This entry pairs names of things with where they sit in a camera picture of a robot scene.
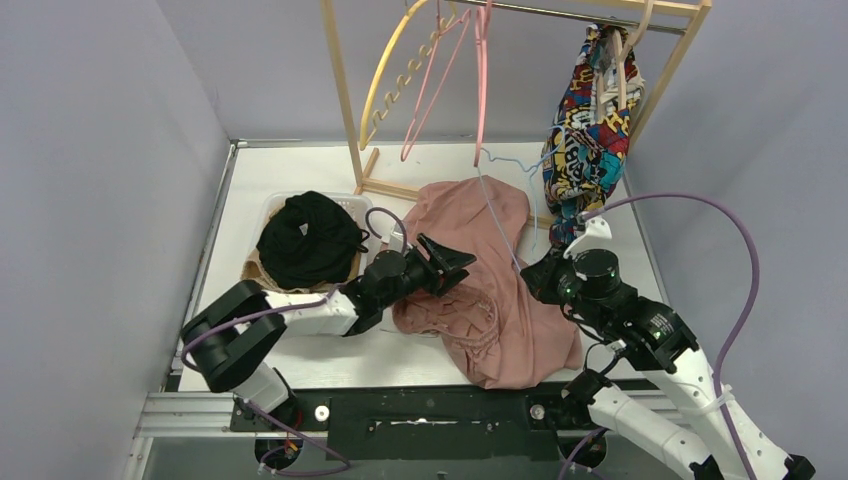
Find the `pink shorts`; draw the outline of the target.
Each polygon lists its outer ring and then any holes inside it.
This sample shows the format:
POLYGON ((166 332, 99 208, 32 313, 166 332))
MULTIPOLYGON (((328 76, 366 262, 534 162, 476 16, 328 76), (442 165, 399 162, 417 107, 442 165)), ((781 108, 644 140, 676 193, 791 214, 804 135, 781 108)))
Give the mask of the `pink shorts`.
POLYGON ((523 191, 485 176, 422 187, 404 218, 411 235, 477 261, 445 295, 419 292, 396 303, 393 322, 405 334, 438 335, 457 368, 485 389, 530 388, 583 365, 578 328, 529 294, 518 273, 524 263, 512 258, 529 211, 523 191))

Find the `black shorts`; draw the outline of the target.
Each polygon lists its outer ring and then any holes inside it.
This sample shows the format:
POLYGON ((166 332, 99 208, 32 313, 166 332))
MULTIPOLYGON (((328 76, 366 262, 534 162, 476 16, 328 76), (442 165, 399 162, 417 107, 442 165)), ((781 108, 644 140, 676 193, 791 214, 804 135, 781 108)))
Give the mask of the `black shorts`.
POLYGON ((369 237, 334 200, 307 191, 269 216, 256 243, 258 266, 281 290, 344 283, 358 272, 369 237))

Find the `beige shorts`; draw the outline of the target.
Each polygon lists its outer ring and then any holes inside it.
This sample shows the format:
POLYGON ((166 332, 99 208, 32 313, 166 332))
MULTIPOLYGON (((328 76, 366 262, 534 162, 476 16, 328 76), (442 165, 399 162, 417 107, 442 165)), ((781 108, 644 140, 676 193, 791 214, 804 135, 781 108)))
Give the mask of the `beige shorts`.
POLYGON ((264 290, 285 294, 326 293, 330 290, 330 285, 326 282, 321 282, 317 285, 310 287, 280 287, 264 270, 261 263, 257 259, 252 258, 249 258, 244 263, 240 279, 254 281, 259 284, 264 290))

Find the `thin pink wire hanger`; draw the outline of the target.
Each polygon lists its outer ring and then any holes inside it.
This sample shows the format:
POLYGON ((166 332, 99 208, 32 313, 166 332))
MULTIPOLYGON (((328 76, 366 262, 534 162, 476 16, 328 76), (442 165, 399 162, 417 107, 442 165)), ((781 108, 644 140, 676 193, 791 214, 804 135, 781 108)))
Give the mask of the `thin pink wire hanger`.
POLYGON ((441 15, 440 3, 437 3, 436 20, 436 29, 430 36, 429 44, 423 46, 423 52, 426 53, 427 64, 414 106, 413 115, 402 144, 400 152, 401 162, 406 162, 408 160, 424 130, 424 127, 428 123, 431 112, 435 107, 443 85, 451 72, 453 64, 459 54, 460 47, 464 42, 471 20, 471 9, 466 9, 462 14, 460 14, 455 4, 451 2, 451 16, 443 17, 441 15), (457 33, 456 42, 454 43, 453 50, 451 51, 446 65, 441 70, 441 76, 438 81, 435 81, 436 60, 438 54, 442 50, 443 46, 448 44, 450 36, 453 33, 457 33))

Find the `thick pink plastic hanger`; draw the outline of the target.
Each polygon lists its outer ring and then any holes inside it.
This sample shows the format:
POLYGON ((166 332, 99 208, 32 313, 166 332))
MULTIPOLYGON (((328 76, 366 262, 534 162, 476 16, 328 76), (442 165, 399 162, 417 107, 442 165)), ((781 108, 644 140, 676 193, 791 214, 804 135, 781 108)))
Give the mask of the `thick pink plastic hanger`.
POLYGON ((493 1, 485 1, 475 14, 474 34, 477 65, 477 129, 475 137, 474 167, 479 166, 484 139, 487 95, 488 95, 488 33, 493 9, 493 1))

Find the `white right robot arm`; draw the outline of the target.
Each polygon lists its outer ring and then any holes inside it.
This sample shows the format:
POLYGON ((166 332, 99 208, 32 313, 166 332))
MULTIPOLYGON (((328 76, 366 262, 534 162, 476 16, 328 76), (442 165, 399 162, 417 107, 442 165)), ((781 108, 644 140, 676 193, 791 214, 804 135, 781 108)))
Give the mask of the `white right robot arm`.
POLYGON ((805 457, 772 442, 740 407, 695 335, 669 306, 621 280, 617 256, 592 249, 567 257, 552 250, 520 272, 538 301, 593 329, 614 361, 624 360, 659 388, 685 424, 643 406, 606 372, 587 369, 562 391, 571 424, 591 423, 626 438, 682 479, 810 479, 805 457))

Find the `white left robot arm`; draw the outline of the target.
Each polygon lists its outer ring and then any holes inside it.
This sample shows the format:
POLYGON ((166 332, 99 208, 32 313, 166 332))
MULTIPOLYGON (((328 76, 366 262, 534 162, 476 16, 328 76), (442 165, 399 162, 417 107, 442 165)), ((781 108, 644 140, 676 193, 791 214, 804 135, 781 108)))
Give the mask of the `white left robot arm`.
POLYGON ((350 337, 381 322, 384 311, 425 292, 441 297, 468 277, 476 257, 424 234, 405 252, 378 253, 361 275, 323 294, 269 292, 253 280, 233 285, 181 330, 181 361, 213 393, 230 392, 273 427, 295 416, 295 395, 265 361, 281 339, 350 337))

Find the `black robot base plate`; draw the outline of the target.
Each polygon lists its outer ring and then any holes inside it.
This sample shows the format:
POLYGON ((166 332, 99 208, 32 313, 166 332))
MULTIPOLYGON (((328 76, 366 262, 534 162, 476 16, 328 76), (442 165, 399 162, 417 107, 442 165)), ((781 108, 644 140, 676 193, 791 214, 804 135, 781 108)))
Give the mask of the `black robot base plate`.
POLYGON ((554 461, 568 437, 592 428, 559 384, 525 390, 473 386, 300 389, 285 420, 325 435, 349 460, 554 461))

